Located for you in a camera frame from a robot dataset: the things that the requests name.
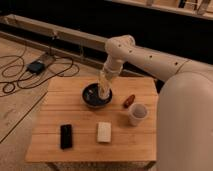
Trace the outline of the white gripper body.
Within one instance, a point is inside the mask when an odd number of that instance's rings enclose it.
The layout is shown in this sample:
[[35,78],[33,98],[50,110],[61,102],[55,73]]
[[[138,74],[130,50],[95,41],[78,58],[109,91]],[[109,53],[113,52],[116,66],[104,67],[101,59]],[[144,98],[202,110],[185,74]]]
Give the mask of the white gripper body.
[[110,88],[114,75],[108,70],[102,69],[98,78],[98,95],[102,100],[106,100],[110,94]]

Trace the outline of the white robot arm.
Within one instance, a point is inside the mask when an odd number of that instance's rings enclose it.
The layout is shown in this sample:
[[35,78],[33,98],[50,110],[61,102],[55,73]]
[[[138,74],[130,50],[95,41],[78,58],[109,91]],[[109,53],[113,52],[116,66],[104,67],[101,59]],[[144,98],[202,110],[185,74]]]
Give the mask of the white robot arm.
[[126,62],[164,82],[157,103],[157,171],[213,171],[213,65],[135,45],[130,35],[105,42],[99,96]]

